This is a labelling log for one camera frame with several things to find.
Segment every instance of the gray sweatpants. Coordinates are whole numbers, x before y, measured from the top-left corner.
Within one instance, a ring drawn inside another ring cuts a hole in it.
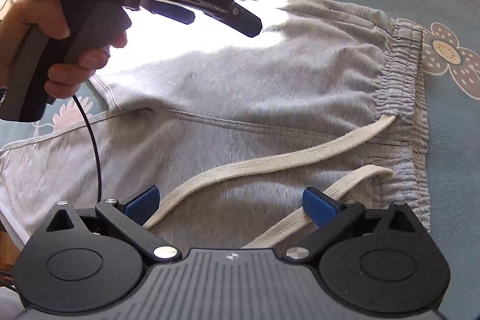
[[[428,228],[422,30],[327,0],[244,6],[262,18],[257,38],[200,14],[189,27],[131,14],[129,45],[112,51],[93,79],[110,107],[93,119],[104,198],[151,184],[165,196],[210,168],[319,145],[388,114],[397,116],[392,126],[351,151],[204,188],[153,231],[182,251],[241,247],[301,206],[305,187],[324,190],[369,163],[391,168],[394,178],[367,180],[348,198],[374,208],[404,200]],[[7,146],[0,169],[1,218],[18,242],[57,200],[79,208],[95,202],[95,162],[82,124]]]

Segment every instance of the pink flower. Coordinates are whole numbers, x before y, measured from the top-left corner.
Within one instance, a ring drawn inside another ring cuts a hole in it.
[[[78,97],[80,104],[83,107],[83,111],[87,114],[93,106],[93,102],[88,102],[88,98]],[[91,114],[87,114],[87,118],[93,117]],[[63,130],[68,128],[70,125],[76,124],[77,122],[83,121],[82,114],[78,107],[75,105],[73,99],[69,100],[67,106],[62,105],[60,108],[60,114],[55,114],[53,116],[53,131]]]
[[[416,22],[408,19],[400,21]],[[466,95],[480,100],[480,56],[459,46],[457,36],[445,25],[434,22],[430,30],[423,28],[421,52],[423,70],[430,75],[443,75],[447,70]]]

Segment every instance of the grey ribbed surface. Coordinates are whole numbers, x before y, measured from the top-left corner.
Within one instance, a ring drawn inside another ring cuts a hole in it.
[[[23,311],[23,305],[18,294],[0,287],[0,320],[13,320]]]
[[[227,258],[232,253],[238,256]],[[59,317],[34,311],[21,317],[22,320],[48,318]],[[338,304],[323,292],[310,269],[286,264],[272,250],[192,250],[182,262],[153,267],[141,288],[118,306],[76,317],[82,320],[370,318]],[[440,318],[430,313],[410,319]]]

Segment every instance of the white drawstring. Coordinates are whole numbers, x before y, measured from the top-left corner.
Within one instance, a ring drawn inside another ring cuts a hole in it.
[[[364,179],[381,174],[393,175],[394,172],[388,168],[368,164],[345,175],[327,188],[324,193],[333,199],[340,199]],[[243,248],[271,248],[309,223],[311,223],[311,218],[303,208],[299,208]]]
[[[363,144],[365,141],[370,140],[387,128],[394,120],[394,115],[382,115],[382,117],[373,124],[355,129],[342,137],[316,147],[284,153],[282,155],[267,156],[264,158],[246,160],[244,162],[226,164],[202,172],[166,195],[160,202],[158,210],[143,226],[146,229],[150,229],[156,223],[161,221],[182,200],[203,187],[227,179],[238,178],[240,176],[266,174],[268,172],[281,171],[320,162],[321,160],[339,155],[340,153]]]

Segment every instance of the metal screw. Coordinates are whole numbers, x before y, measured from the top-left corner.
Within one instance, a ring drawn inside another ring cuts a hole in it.
[[[286,255],[291,259],[305,259],[310,255],[310,252],[303,247],[292,247],[286,251]]]
[[[153,254],[160,259],[170,259],[178,254],[178,250],[174,247],[162,246],[155,248]]]

